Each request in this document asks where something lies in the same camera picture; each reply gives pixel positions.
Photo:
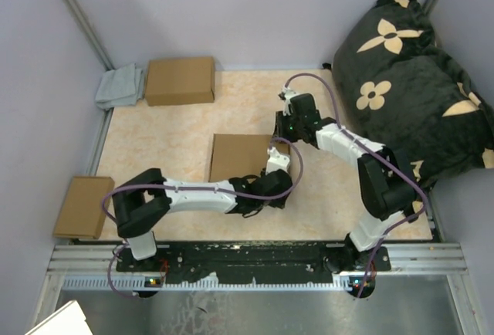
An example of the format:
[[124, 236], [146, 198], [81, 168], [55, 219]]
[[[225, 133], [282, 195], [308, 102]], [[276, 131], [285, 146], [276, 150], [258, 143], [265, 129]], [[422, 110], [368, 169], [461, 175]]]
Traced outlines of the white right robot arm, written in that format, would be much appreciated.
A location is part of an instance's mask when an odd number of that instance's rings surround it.
[[279, 96], [285, 107], [276, 113], [275, 137], [291, 143], [301, 140], [357, 169], [365, 212], [344, 240], [343, 258], [349, 268], [361, 270], [388, 228], [403, 217], [417, 219], [413, 208], [417, 192], [407, 157], [402, 150], [393, 151], [346, 130], [330, 117], [322, 118], [309, 93], [284, 90]]

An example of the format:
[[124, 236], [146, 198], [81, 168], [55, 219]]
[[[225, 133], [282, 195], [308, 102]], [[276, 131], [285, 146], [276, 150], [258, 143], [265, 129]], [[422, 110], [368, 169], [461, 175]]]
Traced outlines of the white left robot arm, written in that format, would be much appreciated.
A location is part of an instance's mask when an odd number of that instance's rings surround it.
[[117, 188], [112, 202], [119, 237], [128, 244], [134, 263], [150, 271], [161, 259], [152, 229], [166, 214], [216, 211], [247, 218], [265, 206], [283, 208], [292, 189], [292, 178], [284, 170], [187, 183], [167, 179], [160, 169], [150, 168]]

